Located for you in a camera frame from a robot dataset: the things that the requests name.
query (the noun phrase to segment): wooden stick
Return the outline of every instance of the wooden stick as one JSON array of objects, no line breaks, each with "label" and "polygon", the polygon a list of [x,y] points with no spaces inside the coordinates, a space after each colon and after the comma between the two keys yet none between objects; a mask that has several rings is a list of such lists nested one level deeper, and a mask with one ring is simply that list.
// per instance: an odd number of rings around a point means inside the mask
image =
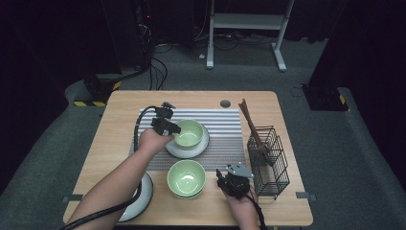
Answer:
[{"label": "wooden stick", "polygon": [[266,156],[268,152],[267,152],[266,149],[263,147],[262,141],[260,140],[260,137],[259,137],[259,135],[258,135],[257,129],[256,129],[256,127],[254,126],[254,123],[253,123],[253,121],[252,121],[252,119],[251,119],[251,117],[250,117],[250,113],[249,113],[249,111],[248,111],[247,102],[245,102],[245,99],[242,99],[242,103],[239,103],[238,105],[239,105],[239,108],[240,108],[241,111],[242,111],[242,114],[244,114],[244,117],[245,117],[245,119],[246,119],[247,122],[248,122],[248,126],[249,126],[250,129],[251,129],[251,134],[252,134],[252,136],[254,137],[254,140],[255,140],[255,142],[256,142],[256,144],[257,144],[257,148],[259,149],[260,153],[261,153],[263,156]]}]

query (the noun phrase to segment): green bowl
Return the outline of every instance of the green bowl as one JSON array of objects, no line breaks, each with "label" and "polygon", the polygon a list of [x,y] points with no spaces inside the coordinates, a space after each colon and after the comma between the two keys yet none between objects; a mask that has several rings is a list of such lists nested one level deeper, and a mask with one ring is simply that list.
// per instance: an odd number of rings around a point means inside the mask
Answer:
[{"label": "green bowl", "polygon": [[168,171],[168,186],[178,197],[196,197],[206,184],[206,172],[202,165],[193,160],[181,160]]},{"label": "green bowl", "polygon": [[176,123],[181,128],[180,133],[174,133],[174,142],[181,149],[191,149],[203,138],[203,126],[195,120],[181,120]]}]

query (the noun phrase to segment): gray carpet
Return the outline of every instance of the gray carpet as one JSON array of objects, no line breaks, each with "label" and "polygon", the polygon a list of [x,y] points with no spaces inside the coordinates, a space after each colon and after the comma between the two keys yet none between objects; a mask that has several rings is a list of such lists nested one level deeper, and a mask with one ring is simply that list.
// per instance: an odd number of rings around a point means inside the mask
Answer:
[{"label": "gray carpet", "polygon": [[[229,42],[216,45],[233,46]],[[310,203],[314,222],[304,229],[406,229],[406,195],[368,133],[350,91],[339,89],[349,104],[348,112],[308,108],[300,86],[308,83],[324,46],[325,42],[284,41],[285,73],[279,72],[269,43],[214,50],[213,70],[207,70],[206,59],[199,58],[206,55],[206,48],[190,50],[179,45],[169,50],[163,46],[154,57],[168,67],[164,90],[277,93],[304,187],[317,196]],[[158,62],[153,64],[163,70]],[[104,112],[104,107],[72,105],[81,86],[82,82],[76,82],[66,89],[71,104],[39,138],[2,194],[1,229],[63,225],[66,203],[62,199],[75,187]],[[120,87],[148,89],[149,72],[123,80]]]}]

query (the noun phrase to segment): white plate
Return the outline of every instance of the white plate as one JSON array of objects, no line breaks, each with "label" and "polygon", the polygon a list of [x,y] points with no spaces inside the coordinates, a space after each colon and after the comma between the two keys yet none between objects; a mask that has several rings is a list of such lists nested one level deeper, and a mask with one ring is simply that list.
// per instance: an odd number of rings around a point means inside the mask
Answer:
[{"label": "white plate", "polygon": [[140,216],[149,205],[152,199],[153,185],[152,180],[147,173],[144,174],[141,183],[143,184],[143,188],[141,190],[140,197],[138,197],[134,203],[126,207],[122,217],[119,219],[119,222],[128,221]]},{"label": "white plate", "polygon": [[166,145],[167,151],[170,154],[183,159],[192,158],[202,153],[209,145],[210,140],[209,131],[205,127],[203,129],[204,129],[203,138],[199,142],[199,144],[197,144],[196,147],[194,147],[193,149],[180,149],[174,141],[171,141]]}]

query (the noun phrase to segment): wire basket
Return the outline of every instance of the wire basket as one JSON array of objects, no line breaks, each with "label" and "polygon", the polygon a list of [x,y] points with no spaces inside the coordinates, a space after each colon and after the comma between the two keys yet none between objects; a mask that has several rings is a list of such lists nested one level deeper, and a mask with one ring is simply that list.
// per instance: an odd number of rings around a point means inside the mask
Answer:
[{"label": "wire basket", "polygon": [[253,135],[251,135],[247,147],[251,170],[254,174],[255,191],[258,196],[274,196],[277,198],[289,184],[289,176],[286,170],[287,161],[281,138],[272,126],[259,126],[256,130],[267,154],[262,154]]}]

